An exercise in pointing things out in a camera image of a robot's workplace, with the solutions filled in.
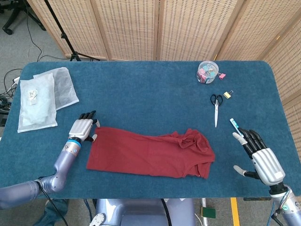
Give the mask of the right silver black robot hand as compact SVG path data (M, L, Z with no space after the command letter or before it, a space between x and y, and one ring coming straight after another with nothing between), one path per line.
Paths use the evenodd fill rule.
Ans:
M259 179L267 186L275 186L283 182L285 172L274 152L266 146L261 136L254 130L240 129L233 132L233 137L243 146L255 171L247 171L234 165L233 169L244 177Z

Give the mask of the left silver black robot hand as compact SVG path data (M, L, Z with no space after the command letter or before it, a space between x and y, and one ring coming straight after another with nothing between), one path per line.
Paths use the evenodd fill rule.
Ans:
M84 141L94 142L97 138L97 134L90 136L91 129L94 125L97 128L101 126L99 120L94 119L95 113L95 110L88 113L82 113L73 123L68 138L76 140L79 143Z

